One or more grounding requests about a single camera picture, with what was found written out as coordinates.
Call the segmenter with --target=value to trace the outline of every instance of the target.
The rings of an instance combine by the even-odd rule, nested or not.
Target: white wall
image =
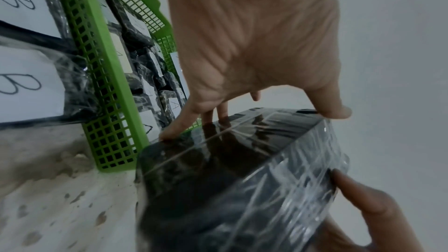
[[[448,247],[448,1],[340,0],[341,90],[354,114],[335,122],[351,157],[350,174],[392,194],[427,251]],[[162,0],[162,11],[167,11]],[[299,90],[271,88],[260,103],[230,102],[230,113],[255,105],[309,107]],[[360,244],[369,237],[342,197],[338,223]]]

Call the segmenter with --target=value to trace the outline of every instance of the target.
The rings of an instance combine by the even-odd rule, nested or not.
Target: green plastic basket
[[[176,51],[172,28],[158,0],[122,0],[146,22],[160,44],[168,69],[177,74],[170,53]],[[121,68],[97,0],[64,0],[73,37],[90,67],[105,115],[83,125],[100,171],[135,169],[136,155],[149,145],[137,107]]]

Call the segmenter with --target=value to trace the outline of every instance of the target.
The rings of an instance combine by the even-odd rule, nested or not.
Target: green mesh basket
[[[122,0],[140,14],[160,44],[168,69],[177,74],[170,53],[176,51],[172,28],[158,0]],[[135,169],[136,155],[149,145],[137,107],[121,68],[97,0],[64,0],[76,45],[90,66],[95,92],[105,115],[83,125],[100,171]]]

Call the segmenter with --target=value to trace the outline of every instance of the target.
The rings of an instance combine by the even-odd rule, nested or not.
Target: hand
[[[303,89],[316,110],[345,119],[339,94],[338,0],[168,0],[190,97],[161,134],[171,139],[199,115],[227,116],[228,100],[276,85]]]
[[[333,179],[344,197],[361,210],[372,243],[367,247],[356,245],[331,218],[328,218],[322,224],[318,238],[312,245],[318,252],[424,251],[392,197],[357,183],[340,171],[334,171]]]

